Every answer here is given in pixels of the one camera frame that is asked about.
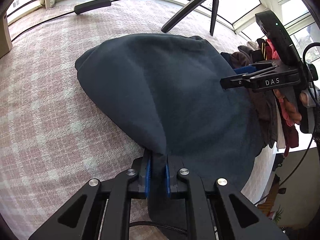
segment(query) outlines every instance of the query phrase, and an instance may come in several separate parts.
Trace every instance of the silver screw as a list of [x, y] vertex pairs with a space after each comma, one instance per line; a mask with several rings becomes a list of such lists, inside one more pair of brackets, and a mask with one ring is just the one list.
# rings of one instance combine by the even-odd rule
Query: silver screw
[[135, 171], [134, 169], [128, 169], [128, 170], [127, 170], [127, 174], [128, 174], [129, 176], [132, 176], [132, 175], [136, 174], [136, 171]]
[[89, 185], [91, 187], [97, 186], [99, 184], [99, 181], [97, 179], [90, 179], [89, 180]]
[[218, 179], [218, 184], [221, 186], [225, 186], [225, 185], [227, 185], [227, 183], [228, 183], [227, 180], [224, 178]]
[[185, 168], [181, 169], [179, 172], [180, 172], [181, 175], [188, 175], [190, 173], [190, 171], [188, 169], [185, 169]]

